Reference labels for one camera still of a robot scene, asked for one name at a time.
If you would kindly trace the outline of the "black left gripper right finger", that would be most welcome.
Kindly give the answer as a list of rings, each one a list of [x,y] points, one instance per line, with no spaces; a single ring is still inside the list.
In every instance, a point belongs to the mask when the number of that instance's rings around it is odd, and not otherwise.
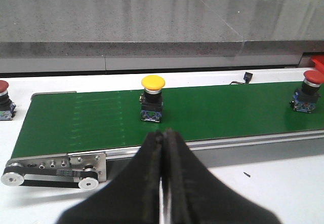
[[[171,129],[164,133],[161,175],[165,223],[280,223],[215,177]]]

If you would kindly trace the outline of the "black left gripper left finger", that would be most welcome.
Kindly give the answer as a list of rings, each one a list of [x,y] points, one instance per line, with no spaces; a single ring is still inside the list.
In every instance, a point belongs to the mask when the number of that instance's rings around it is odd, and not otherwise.
[[[159,223],[163,134],[147,134],[129,164],[107,186],[64,211],[58,223]]]

